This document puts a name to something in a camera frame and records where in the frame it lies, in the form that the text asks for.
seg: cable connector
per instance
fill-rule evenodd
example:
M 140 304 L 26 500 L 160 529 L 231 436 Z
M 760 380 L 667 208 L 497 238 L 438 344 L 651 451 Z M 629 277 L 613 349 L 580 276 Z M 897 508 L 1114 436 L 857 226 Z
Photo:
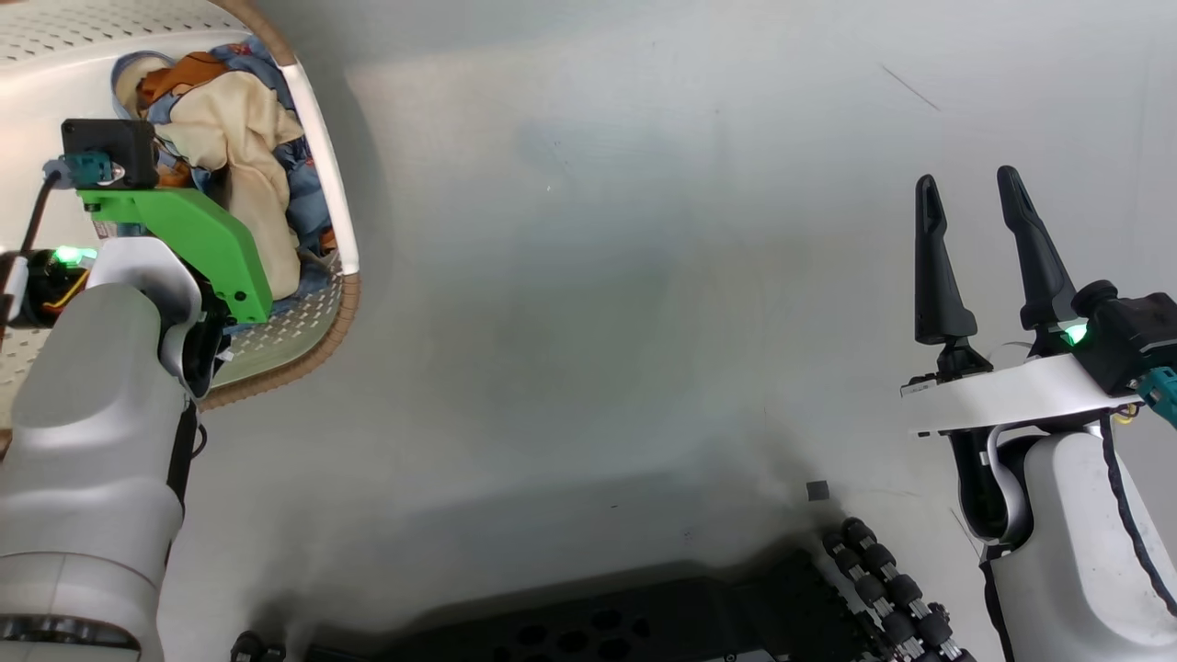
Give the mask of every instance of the cable connector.
M 1177 372 L 1163 365 L 1144 373 L 1136 386 L 1136 395 L 1161 418 L 1177 428 Z

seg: green bracket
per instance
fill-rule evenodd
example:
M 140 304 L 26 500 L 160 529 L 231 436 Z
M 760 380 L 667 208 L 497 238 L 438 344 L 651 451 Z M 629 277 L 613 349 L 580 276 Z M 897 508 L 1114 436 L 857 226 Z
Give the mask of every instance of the green bracket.
M 239 323 L 270 319 L 273 293 L 253 234 L 195 188 L 78 191 L 94 220 L 142 224 L 192 265 Z

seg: perforated basket wall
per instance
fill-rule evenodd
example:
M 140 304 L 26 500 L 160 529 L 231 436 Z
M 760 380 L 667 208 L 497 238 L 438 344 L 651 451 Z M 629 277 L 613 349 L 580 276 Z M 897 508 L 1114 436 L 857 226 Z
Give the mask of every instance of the perforated basket wall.
M 19 246 L 42 178 L 41 165 L 61 150 L 60 125 L 71 117 L 113 118 L 109 78 L 119 57 L 158 51 L 182 57 L 221 44 L 260 38 L 286 77 L 319 172 L 338 251 L 331 286 L 268 324 L 234 338 L 233 360 L 218 375 L 205 409 L 278 388 L 320 365 L 343 340 L 359 305 L 359 259 L 339 168 L 318 102 L 282 37 L 250 0 L 26 0 L 0 4 L 0 249 Z M 38 246 L 98 247 L 78 198 L 51 196 Z M 0 350 L 0 430 L 47 331 L 8 331 Z M 0 452 L 4 436 L 0 435 Z

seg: green light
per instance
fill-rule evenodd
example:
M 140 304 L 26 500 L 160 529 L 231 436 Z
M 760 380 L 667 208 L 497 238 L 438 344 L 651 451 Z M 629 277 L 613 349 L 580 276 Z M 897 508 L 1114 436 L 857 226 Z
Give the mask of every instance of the green light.
M 73 246 L 58 246 L 58 250 L 53 251 L 53 259 L 61 264 L 68 266 L 78 266 L 84 259 L 95 259 L 98 258 L 98 251 L 94 249 L 75 249 Z
M 1082 340 L 1084 336 L 1088 335 L 1088 324 L 1083 323 L 1076 324 L 1075 326 L 1068 326 L 1063 330 L 1063 333 L 1066 333 L 1066 342 L 1073 347 L 1079 344 L 1079 340 Z

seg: gray floor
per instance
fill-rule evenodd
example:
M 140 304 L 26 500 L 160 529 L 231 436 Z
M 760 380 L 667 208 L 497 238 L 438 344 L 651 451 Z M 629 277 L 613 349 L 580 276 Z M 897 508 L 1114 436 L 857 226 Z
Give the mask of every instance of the gray floor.
M 897 405 L 936 353 L 913 185 L 940 181 L 983 349 L 1025 339 L 1004 163 L 1077 284 L 1177 291 L 1171 2 L 262 6 L 318 91 L 365 294 L 319 372 L 207 417 L 171 661 L 252 622 L 371 646 L 447 605 L 729 568 L 839 507 L 1000 658 L 947 449 Z M 1124 433 L 1153 504 L 1173 438 Z

